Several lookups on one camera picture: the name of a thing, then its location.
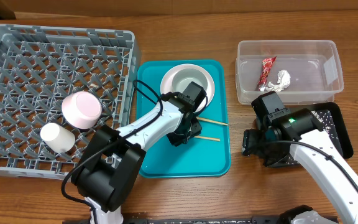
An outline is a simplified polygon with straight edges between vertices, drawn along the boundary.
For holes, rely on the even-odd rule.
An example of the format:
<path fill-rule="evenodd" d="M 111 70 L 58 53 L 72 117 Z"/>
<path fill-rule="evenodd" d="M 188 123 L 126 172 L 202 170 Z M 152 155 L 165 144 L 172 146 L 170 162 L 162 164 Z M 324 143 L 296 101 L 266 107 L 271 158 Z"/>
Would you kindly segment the grey bowl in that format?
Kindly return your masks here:
<path fill-rule="evenodd" d="M 173 77 L 173 91 L 182 93 L 191 82 L 195 82 L 205 90 L 208 88 L 208 80 L 201 71 L 194 68 L 185 68 L 177 72 Z"/>

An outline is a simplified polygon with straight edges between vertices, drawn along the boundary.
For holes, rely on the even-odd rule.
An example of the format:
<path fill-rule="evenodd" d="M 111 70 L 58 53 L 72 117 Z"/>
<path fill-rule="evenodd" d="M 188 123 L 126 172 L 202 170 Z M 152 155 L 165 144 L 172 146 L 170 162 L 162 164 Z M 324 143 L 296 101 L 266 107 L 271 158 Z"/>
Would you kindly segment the white round plate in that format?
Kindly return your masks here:
<path fill-rule="evenodd" d="M 162 78 L 162 82 L 160 84 L 160 92 L 161 93 L 178 92 L 178 91 L 173 91 L 172 80 L 177 72 L 185 68 L 194 68 L 196 70 L 201 71 L 208 80 L 208 88 L 205 90 L 208 101 L 206 101 L 205 99 L 202 101 L 202 103 L 199 105 L 199 107 L 196 110 L 196 112 L 199 112 L 203 109 L 204 105 L 208 106 L 212 102 L 215 92 L 215 85 L 212 76 L 210 75 L 209 72 L 207 72 L 204 68 L 200 67 L 199 65 L 184 63 L 171 68 Z"/>

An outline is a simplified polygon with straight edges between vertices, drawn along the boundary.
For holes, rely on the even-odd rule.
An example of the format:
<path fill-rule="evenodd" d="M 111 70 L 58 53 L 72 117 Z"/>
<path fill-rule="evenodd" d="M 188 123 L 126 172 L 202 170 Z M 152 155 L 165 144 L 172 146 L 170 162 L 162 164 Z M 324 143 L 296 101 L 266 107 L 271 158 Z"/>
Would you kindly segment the white rice pile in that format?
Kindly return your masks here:
<path fill-rule="evenodd" d="M 337 152 L 342 155 L 342 151 L 341 151 L 341 143 L 339 142 L 339 136 L 338 133 L 336 131 L 336 127 L 334 124 L 334 120 L 333 120 L 333 116 L 331 114 L 331 112 L 329 110 L 315 110 L 315 111 L 311 111 L 313 113 L 313 115 L 319 120 L 319 122 L 323 125 L 323 129 L 324 131 L 328 134 L 334 148 L 337 150 Z M 300 140 L 300 142 L 305 142 L 309 145 L 312 145 L 312 140 Z M 310 149 L 310 153 L 312 153 L 313 155 L 317 155 L 319 154 L 318 152 Z M 295 160 L 291 154 L 289 154 L 284 160 L 283 160 L 283 164 L 286 166 L 294 166 L 294 165 L 298 165 L 298 161 Z"/>

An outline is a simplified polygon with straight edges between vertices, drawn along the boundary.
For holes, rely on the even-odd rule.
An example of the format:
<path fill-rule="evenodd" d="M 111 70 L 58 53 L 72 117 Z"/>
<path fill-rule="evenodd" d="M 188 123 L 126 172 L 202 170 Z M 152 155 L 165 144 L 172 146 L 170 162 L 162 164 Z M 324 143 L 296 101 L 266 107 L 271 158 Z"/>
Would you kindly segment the white tissue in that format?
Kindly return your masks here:
<path fill-rule="evenodd" d="M 281 70 L 277 74 L 277 83 L 273 84 L 269 82 L 265 87 L 265 91 L 276 91 L 280 92 L 288 88 L 291 84 L 291 76 L 287 70 Z"/>

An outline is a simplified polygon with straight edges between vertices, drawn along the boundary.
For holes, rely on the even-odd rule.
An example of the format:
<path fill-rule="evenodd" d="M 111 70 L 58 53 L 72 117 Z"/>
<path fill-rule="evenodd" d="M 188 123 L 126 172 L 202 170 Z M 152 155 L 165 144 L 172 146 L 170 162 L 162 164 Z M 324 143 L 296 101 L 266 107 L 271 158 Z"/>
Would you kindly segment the red snack wrapper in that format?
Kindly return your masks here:
<path fill-rule="evenodd" d="M 262 61 L 262 73 L 260 75 L 258 84 L 257 84 L 257 90 L 264 91 L 265 87 L 267 85 L 267 79 L 269 77 L 269 72 L 272 69 L 274 62 L 276 60 L 276 57 L 272 58 L 265 58 Z"/>

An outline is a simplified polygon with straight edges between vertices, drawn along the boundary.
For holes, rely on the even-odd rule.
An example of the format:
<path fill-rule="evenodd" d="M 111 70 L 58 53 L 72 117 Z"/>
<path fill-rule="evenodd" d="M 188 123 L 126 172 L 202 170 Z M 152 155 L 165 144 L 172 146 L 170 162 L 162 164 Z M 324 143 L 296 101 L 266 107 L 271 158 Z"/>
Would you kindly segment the pink bowl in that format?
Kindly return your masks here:
<path fill-rule="evenodd" d="M 87 91 L 79 91 L 67 96 L 62 102 L 64 118 L 75 128 L 92 128 L 101 116 L 99 99 Z"/>

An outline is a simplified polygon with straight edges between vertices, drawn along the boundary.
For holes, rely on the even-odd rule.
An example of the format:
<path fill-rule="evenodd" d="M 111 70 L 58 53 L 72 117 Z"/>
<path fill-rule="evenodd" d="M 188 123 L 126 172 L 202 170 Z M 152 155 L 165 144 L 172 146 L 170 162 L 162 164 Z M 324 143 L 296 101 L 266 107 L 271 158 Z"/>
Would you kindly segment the white cup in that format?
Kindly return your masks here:
<path fill-rule="evenodd" d="M 40 137 L 56 153 L 69 151 L 75 144 L 75 135 L 57 123 L 47 123 L 40 130 Z"/>

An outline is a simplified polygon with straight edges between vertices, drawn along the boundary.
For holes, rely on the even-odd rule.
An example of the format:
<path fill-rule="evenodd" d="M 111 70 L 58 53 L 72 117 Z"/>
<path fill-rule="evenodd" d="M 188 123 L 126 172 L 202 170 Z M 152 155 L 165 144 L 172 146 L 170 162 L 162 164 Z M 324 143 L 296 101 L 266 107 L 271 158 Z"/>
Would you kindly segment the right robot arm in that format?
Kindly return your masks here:
<path fill-rule="evenodd" d="M 258 156 L 265 167 L 292 159 L 312 176 L 343 223 L 358 223 L 358 175 L 346 162 L 353 149 L 338 105 L 291 110 L 274 91 L 251 105 L 257 128 L 245 130 L 242 155 Z"/>

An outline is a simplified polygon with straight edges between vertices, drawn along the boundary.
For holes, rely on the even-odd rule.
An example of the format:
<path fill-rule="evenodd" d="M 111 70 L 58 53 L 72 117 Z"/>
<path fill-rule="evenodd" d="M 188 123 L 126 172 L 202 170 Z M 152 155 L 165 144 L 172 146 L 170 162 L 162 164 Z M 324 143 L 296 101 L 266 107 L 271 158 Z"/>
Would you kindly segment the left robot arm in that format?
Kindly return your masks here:
<path fill-rule="evenodd" d="M 82 198 L 69 196 L 64 186 L 63 196 L 89 206 L 90 223 L 122 223 L 121 205 L 134 186 L 147 150 L 163 137 L 179 146 L 199 135 L 197 108 L 207 102 L 204 88 L 191 82 L 182 92 L 157 96 L 155 107 L 127 126 L 100 127 L 64 179 L 77 187 Z"/>

